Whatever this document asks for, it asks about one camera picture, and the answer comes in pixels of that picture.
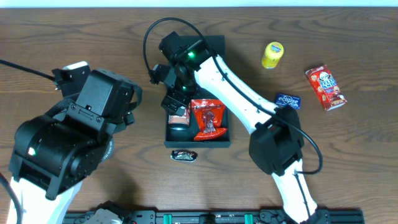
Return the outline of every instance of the red snack bag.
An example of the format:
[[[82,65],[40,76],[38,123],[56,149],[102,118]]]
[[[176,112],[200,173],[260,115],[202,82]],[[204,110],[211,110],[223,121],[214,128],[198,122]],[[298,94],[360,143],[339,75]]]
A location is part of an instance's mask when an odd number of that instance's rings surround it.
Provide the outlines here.
[[[325,111],[347,103],[327,65],[310,69],[305,74]]]
[[[227,128],[220,128],[225,110],[220,100],[192,100],[191,105],[200,129],[194,141],[215,139],[227,131]]]

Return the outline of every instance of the brown wooden surface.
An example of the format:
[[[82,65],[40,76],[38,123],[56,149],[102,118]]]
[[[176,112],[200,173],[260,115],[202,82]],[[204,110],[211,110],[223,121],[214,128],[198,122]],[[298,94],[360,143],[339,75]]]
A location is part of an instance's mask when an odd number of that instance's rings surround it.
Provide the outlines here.
[[[312,197],[330,208],[361,208],[367,223],[398,222],[398,10],[379,8],[235,8],[235,9],[0,9],[0,58],[45,73],[86,60],[138,82],[142,105],[136,124],[115,135],[114,157],[83,183],[70,210],[87,210],[112,200],[159,210],[258,209],[282,206],[272,177],[248,154],[249,135],[232,116],[229,149],[196,149],[194,163],[175,162],[163,145],[162,86],[149,84],[142,60],[142,39],[157,19],[175,16],[194,23],[206,35],[226,37],[232,70],[269,100],[281,91],[300,96],[303,129],[324,156],[321,174],[307,177]],[[148,41],[149,63],[165,62],[160,39],[175,22],[155,28]],[[278,40],[285,55],[275,70],[260,59]],[[325,63],[348,104],[324,112],[304,70]],[[12,68],[0,72],[0,171],[7,167],[14,133],[28,119],[61,99],[46,79]],[[307,144],[305,169],[318,160]],[[0,188],[0,223],[9,197]]]

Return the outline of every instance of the green led light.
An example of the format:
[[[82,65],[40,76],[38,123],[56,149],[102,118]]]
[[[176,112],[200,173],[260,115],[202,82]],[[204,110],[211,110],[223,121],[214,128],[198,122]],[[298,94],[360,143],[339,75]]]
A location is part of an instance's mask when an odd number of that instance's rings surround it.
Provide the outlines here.
[[[27,151],[27,153],[28,153],[29,155],[31,155],[31,156],[36,155],[36,151],[35,151],[35,149],[32,148],[32,147],[29,148],[29,150]]]

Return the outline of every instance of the yellow container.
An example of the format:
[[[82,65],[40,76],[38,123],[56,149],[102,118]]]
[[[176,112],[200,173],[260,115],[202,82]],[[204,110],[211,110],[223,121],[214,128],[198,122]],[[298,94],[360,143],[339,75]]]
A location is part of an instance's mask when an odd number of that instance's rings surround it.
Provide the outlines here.
[[[278,42],[272,42],[266,47],[261,64],[266,69],[273,69],[284,54],[284,47]]]

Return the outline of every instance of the candy wrapper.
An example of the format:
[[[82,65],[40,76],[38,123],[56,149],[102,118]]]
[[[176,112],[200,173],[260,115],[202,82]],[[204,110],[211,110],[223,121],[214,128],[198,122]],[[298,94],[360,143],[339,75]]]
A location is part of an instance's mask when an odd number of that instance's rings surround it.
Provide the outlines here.
[[[170,158],[175,161],[193,162],[197,159],[198,154],[188,150],[173,150]]]
[[[286,105],[291,106],[294,109],[300,109],[301,99],[297,96],[289,96],[286,94],[276,94],[275,104],[284,107]]]
[[[200,129],[194,141],[216,139],[226,133],[228,129],[221,128],[225,105],[220,100],[192,100],[191,104]]]
[[[310,69],[305,74],[325,111],[347,103],[327,65]]]

